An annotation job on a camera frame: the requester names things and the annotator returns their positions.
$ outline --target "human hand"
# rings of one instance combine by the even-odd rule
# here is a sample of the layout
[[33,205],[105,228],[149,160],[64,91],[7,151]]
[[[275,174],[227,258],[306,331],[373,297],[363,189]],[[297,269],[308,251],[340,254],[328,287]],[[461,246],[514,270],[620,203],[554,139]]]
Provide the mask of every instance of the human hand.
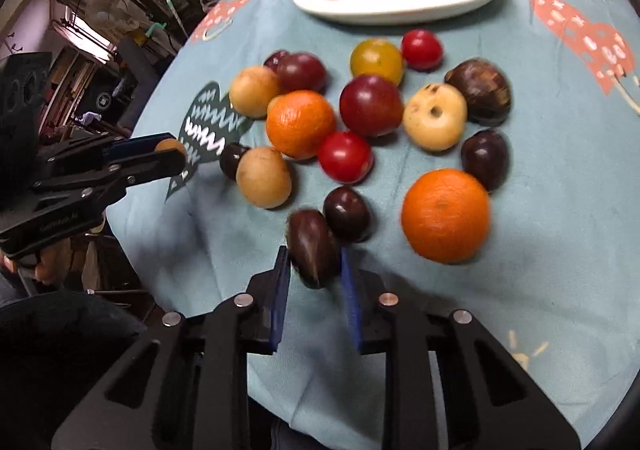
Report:
[[[36,265],[34,279],[45,285],[61,283],[71,268],[71,239],[63,239],[45,247],[40,252],[40,262]],[[10,260],[0,251],[0,265],[4,265],[11,273],[17,273],[20,265]]]

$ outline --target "table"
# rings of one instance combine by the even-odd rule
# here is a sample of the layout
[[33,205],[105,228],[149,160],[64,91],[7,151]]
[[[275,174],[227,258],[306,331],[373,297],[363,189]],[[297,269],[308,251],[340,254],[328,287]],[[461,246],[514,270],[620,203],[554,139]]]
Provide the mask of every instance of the table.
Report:
[[[359,191],[380,225],[358,258],[388,287],[436,312],[472,311],[526,364],[586,446],[640,368],[640,123],[586,65],[600,52],[591,58],[564,45],[541,8],[545,3],[549,11],[579,12],[598,48],[601,38],[621,44],[631,70],[640,25],[626,0],[495,0],[426,25],[444,43],[446,59],[433,74],[408,71],[403,96],[442,81],[469,57],[494,62],[513,85],[513,111],[501,127],[511,141],[513,168],[492,195],[492,233],[482,252],[469,264],[441,265],[412,252],[399,210],[418,176],[460,166],[460,146],[428,155],[402,131],[376,143],[376,166]],[[187,145],[187,169],[172,181],[130,189],[108,210],[129,260],[162,308],[196,315],[243,290],[252,274],[272,266],[287,215],[321,207],[336,186],[317,162],[295,163],[298,188],[288,207],[267,211],[244,201],[216,161],[224,142],[268,140],[263,121],[251,123],[229,107],[233,77],[276,49],[309,51],[329,70],[326,97],[337,108],[354,46],[370,36],[398,45],[406,30],[323,22],[291,0],[224,0],[205,18],[134,132],[175,134]],[[630,78],[623,84],[638,95]],[[469,124],[464,137],[478,130]],[[337,286],[313,291],[292,278],[278,354],[251,356],[248,380],[254,399],[329,448],[378,447],[383,356],[355,353]]]

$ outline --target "light brown round fruit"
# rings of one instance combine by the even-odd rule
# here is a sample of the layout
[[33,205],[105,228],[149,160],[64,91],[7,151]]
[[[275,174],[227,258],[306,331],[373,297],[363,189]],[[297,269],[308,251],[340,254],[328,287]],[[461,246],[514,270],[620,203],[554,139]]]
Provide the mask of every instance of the light brown round fruit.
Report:
[[154,148],[156,152],[160,152],[162,150],[174,150],[174,149],[180,150],[180,152],[182,152],[182,155],[187,157],[187,149],[184,147],[182,143],[180,143],[180,141],[174,138],[162,139],[162,141],[156,145],[156,148]]
[[244,68],[229,87],[229,100],[236,112],[252,119],[266,116],[269,103],[279,95],[276,73],[263,65]]
[[407,103],[404,129],[415,144],[441,152],[456,144],[465,131],[466,101],[455,87],[433,83],[422,87]]
[[236,183],[244,198],[258,208],[276,208],[291,194],[289,165],[269,146],[257,146],[242,156]]

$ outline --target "silver bolt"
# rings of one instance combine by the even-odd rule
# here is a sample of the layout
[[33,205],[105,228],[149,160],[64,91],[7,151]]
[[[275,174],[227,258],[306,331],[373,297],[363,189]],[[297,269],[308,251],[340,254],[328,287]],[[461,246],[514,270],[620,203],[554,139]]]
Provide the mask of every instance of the silver bolt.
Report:
[[162,317],[162,323],[167,327],[173,327],[174,325],[180,323],[181,318],[182,317],[180,316],[180,313],[171,311],[169,313],[165,313],[165,315]]
[[382,293],[382,295],[378,297],[378,302],[385,307],[392,307],[394,305],[398,305],[400,299],[398,298],[398,295],[393,293]]
[[473,320],[473,316],[469,311],[465,311],[464,309],[458,309],[453,313],[453,319],[459,324],[470,324],[471,320]]
[[234,304],[238,307],[249,307],[252,303],[254,303],[254,297],[249,293],[240,293],[234,298]]

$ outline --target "tablecloth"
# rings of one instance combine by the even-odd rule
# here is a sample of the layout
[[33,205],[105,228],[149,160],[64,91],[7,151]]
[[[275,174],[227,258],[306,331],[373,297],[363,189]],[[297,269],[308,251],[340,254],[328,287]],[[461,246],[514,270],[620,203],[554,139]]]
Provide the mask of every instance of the tablecloth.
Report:
[[[379,224],[358,259],[434,311],[472,311],[526,362],[585,446],[640,367],[640,118],[601,76],[623,67],[623,84],[640,94],[631,78],[638,17],[627,0],[495,0],[424,27],[443,42],[444,65],[432,74],[408,70],[403,96],[442,81],[469,57],[497,64],[513,85],[513,111],[501,127],[513,152],[510,177],[492,195],[492,232],[473,262],[424,260],[399,226],[402,199],[423,173],[460,167],[460,145],[428,155],[400,130],[375,144],[375,168],[358,188]],[[354,46],[371,36],[399,45],[407,30],[332,24],[291,0],[223,0],[207,15],[134,134],[176,135],[188,149],[185,172],[132,188],[108,210],[162,308],[197,315],[244,290],[252,274],[273,265],[288,214],[321,207],[337,185],[317,162],[292,163],[289,206],[261,210],[242,198],[220,171],[220,152],[230,141],[269,142],[263,121],[229,106],[233,77],[276,49],[309,51],[328,68],[326,97],[337,108]],[[467,125],[465,139],[478,130]],[[251,396],[333,449],[379,446],[384,375],[383,356],[356,354],[339,286],[310,290],[295,276],[277,355],[248,360]]]

